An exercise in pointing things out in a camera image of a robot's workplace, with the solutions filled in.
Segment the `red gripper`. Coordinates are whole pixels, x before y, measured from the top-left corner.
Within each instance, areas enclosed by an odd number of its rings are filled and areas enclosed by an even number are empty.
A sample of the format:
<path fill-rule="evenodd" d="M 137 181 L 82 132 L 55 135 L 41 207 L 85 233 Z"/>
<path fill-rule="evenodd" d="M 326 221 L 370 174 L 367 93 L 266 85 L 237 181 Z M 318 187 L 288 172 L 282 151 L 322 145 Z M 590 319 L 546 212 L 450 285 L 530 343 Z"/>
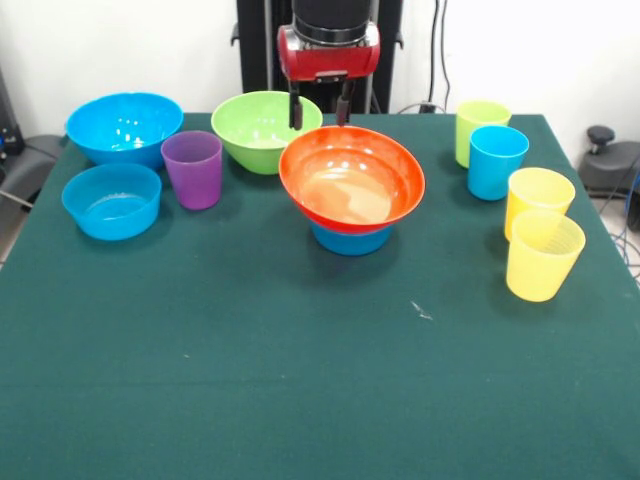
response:
<path fill-rule="evenodd" d="M 293 25 L 282 25 L 277 33 L 277 49 L 282 73 L 289 80 L 289 127 L 299 131 L 303 124 L 298 82 L 315 82 L 319 78 L 347 78 L 341 83 L 335 112 L 336 124 L 344 126 L 350 119 L 353 79 L 366 77 L 377 68 L 380 34 L 377 25 L 368 22 L 364 36 L 356 43 L 330 46 L 314 44 L 300 36 Z"/>

